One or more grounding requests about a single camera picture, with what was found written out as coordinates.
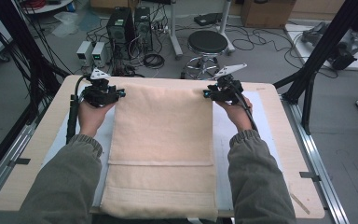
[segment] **black stool seat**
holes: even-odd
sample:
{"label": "black stool seat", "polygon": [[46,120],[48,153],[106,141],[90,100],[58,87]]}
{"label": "black stool seat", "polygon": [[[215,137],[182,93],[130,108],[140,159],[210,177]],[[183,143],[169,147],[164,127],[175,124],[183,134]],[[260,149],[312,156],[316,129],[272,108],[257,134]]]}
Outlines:
{"label": "black stool seat", "polygon": [[214,31],[197,31],[188,37],[188,46],[198,53],[218,54],[227,48],[226,38]]}

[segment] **hand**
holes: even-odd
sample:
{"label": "hand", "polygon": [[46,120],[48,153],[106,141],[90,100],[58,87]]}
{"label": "hand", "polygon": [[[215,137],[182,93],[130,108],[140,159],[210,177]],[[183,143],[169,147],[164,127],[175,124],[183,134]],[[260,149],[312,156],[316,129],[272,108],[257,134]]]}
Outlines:
{"label": "hand", "polygon": [[[243,96],[245,99],[246,104],[251,108],[252,112],[252,103],[249,101],[248,98]],[[245,110],[243,109],[242,105],[229,105],[226,102],[217,102],[216,103],[223,107],[226,110],[228,118],[234,125],[237,127],[238,132],[244,130],[252,130],[252,123],[248,118]]]}
{"label": "hand", "polygon": [[101,124],[103,124],[107,111],[114,105],[115,104],[110,104],[97,108],[90,105],[86,101],[82,101],[78,111],[80,124],[79,133],[94,137]]}

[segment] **floor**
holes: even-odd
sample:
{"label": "floor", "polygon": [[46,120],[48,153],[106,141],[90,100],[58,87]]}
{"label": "floor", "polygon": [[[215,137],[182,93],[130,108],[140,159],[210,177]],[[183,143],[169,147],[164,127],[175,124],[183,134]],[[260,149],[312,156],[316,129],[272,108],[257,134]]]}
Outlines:
{"label": "floor", "polygon": [[[47,13],[39,19],[46,31],[49,45],[69,70],[80,74],[81,67],[76,58],[77,48],[86,40],[87,35],[92,36],[93,32],[87,31],[99,27],[100,19],[96,14],[103,14],[90,10],[88,5],[80,6],[76,13],[79,15],[79,29],[75,34],[66,37],[50,34],[59,25],[52,17],[54,13]],[[186,47],[187,37],[194,32],[189,28],[199,28],[192,20],[193,16],[184,16],[177,20],[180,24],[176,27],[177,36],[184,51],[182,59],[175,60],[170,39],[167,34],[162,33],[158,38],[161,44],[158,44],[155,36],[154,44],[156,50],[161,48],[160,55],[165,59],[164,66],[160,69],[139,67],[137,74],[149,78],[179,78],[186,62],[194,57]],[[229,56],[220,56],[219,62],[222,65],[247,63],[248,67],[233,74],[240,81],[274,83],[292,75],[302,65],[294,50],[288,52],[290,43],[284,38],[286,34],[283,30],[243,28],[238,17],[230,17],[227,24],[227,36],[236,51]],[[102,29],[97,34],[104,33],[105,30]],[[41,46],[40,39],[35,41]],[[323,74],[318,74],[315,79],[310,131],[349,222],[358,223],[358,108],[355,104],[358,100],[358,72],[332,72],[326,69],[321,72]],[[284,86],[278,89],[278,92],[285,93],[289,87],[290,85]],[[15,65],[12,62],[0,62],[0,143],[28,105],[27,94],[24,81]],[[11,222],[15,216],[16,213],[0,212],[0,223]],[[326,212],[325,218],[321,220],[300,219],[298,223],[332,223],[332,220]]]}

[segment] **beige towel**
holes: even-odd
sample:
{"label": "beige towel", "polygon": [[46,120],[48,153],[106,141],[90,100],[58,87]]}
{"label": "beige towel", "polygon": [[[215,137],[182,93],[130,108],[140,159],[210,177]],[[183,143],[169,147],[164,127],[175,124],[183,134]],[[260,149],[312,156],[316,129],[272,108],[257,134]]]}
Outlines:
{"label": "beige towel", "polygon": [[212,102],[202,90],[120,88],[127,95],[116,105],[103,211],[124,218],[216,217]]}

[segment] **wooden table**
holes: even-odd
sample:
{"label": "wooden table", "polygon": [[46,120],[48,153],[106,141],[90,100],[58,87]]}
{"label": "wooden table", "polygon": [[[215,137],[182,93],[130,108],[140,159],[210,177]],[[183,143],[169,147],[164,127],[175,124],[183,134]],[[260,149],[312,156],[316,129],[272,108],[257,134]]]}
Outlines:
{"label": "wooden table", "polygon": [[[70,95],[75,91],[75,85],[79,76],[70,76],[62,83],[62,86],[51,103],[48,111],[34,132],[21,158],[31,159],[28,165],[17,164],[7,182],[0,191],[0,211],[18,211],[34,183],[34,179],[40,170],[51,144],[54,142],[56,133],[62,125],[69,111]],[[109,84],[132,82],[158,87],[176,87],[184,89],[206,88],[214,84],[214,81],[182,80],[182,79],[159,79],[137,77],[110,77]],[[247,91],[257,91],[265,109],[271,134],[277,148],[284,178],[289,189],[296,217],[322,218],[324,209],[318,193],[310,178],[302,178],[299,172],[307,172],[308,168],[302,157],[295,135],[289,120],[283,110],[281,100],[275,88],[265,83],[242,83]],[[219,215],[232,214],[227,211],[219,211]]]}

